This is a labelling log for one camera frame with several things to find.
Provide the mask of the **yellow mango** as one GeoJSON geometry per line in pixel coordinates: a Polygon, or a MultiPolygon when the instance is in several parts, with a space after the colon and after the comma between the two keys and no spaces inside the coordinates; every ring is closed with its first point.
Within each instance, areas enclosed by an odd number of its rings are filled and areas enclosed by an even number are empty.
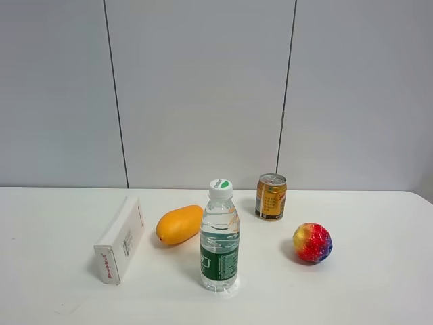
{"type": "Polygon", "coordinates": [[[176,245],[195,236],[201,228],[203,209],[189,205],[166,213],[156,226],[156,235],[165,245],[176,245]]]}

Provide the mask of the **gold drink can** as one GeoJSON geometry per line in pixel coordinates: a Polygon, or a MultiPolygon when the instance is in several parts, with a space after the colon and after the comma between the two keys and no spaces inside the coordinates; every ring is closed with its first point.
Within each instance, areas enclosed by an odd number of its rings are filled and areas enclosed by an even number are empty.
{"type": "Polygon", "coordinates": [[[276,173],[265,173],[258,179],[255,215],[265,221],[283,217],[286,202],[286,178],[276,173]]]}

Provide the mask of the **clear water bottle green label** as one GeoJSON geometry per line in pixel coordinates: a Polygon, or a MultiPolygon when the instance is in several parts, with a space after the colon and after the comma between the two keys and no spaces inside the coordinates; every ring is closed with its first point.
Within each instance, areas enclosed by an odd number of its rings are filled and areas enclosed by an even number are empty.
{"type": "Polygon", "coordinates": [[[237,279],[240,219],[229,180],[211,181],[208,196],[200,228],[201,277],[207,290],[222,292],[237,279]]]}

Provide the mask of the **rainbow spiky ball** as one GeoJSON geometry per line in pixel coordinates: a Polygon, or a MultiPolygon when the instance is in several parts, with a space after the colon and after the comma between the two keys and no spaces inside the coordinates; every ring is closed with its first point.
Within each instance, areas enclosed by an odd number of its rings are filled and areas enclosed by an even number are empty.
{"type": "Polygon", "coordinates": [[[330,233],[318,223],[304,223],[297,227],[292,242],[295,254],[303,261],[320,263],[332,252],[330,233]]]}

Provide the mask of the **white cardboard box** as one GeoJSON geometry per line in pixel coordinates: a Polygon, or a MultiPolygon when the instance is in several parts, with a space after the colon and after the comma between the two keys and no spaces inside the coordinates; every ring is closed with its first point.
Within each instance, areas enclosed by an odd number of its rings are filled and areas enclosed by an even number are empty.
{"type": "Polygon", "coordinates": [[[93,246],[95,262],[104,284],[124,279],[145,229],[140,200],[126,197],[101,238],[93,246]]]}

